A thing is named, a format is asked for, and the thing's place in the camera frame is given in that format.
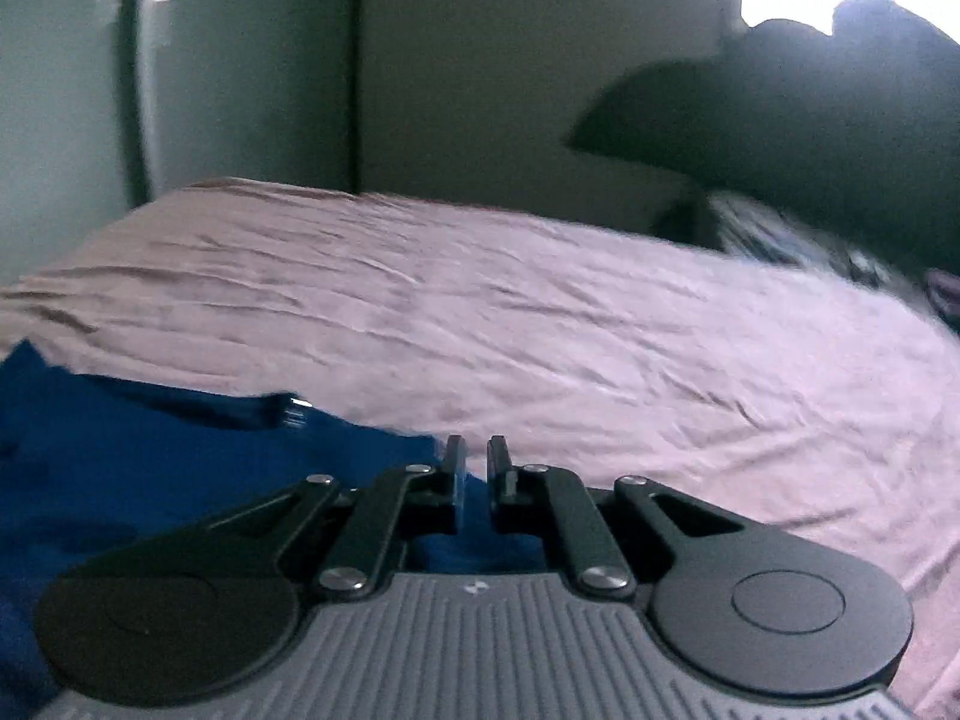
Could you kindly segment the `glass floral wardrobe door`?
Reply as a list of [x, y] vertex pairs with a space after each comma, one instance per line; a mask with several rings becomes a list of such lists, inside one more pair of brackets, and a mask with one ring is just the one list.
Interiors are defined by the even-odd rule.
[[163, 193], [358, 181], [356, 0], [2, 0], [2, 277]]

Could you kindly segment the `blue knit sweater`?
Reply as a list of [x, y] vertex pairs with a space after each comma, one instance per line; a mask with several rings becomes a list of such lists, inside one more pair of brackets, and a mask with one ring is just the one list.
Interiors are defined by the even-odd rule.
[[21, 343], [2, 364], [2, 713], [55, 697], [32, 633], [49, 582], [135, 539], [249, 504], [311, 473], [366, 486], [438, 454], [291, 394], [224, 397], [73, 374]]

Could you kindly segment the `patterned pillow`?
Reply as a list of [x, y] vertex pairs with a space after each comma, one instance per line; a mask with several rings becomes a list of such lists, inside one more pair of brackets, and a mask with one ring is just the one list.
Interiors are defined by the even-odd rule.
[[865, 245], [809, 226], [736, 192], [711, 192], [698, 208], [704, 245], [737, 259], [825, 271], [872, 289], [923, 289], [923, 271], [896, 263]]

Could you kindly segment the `dark curved headboard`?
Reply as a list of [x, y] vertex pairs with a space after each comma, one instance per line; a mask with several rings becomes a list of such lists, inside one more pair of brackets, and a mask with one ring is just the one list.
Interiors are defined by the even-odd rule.
[[566, 143], [957, 270], [958, 44], [889, 0], [844, 0], [830, 34], [766, 20], [708, 59], [641, 65]]

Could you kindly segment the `pink bed sheet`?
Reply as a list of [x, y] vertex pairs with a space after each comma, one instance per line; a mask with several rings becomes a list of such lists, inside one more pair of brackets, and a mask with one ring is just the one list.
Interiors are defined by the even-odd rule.
[[644, 236], [395, 195], [181, 188], [2, 291], [73, 371], [291, 390], [407, 433], [646, 473], [884, 567], [895, 690], [958, 712], [958, 340], [887, 294]]

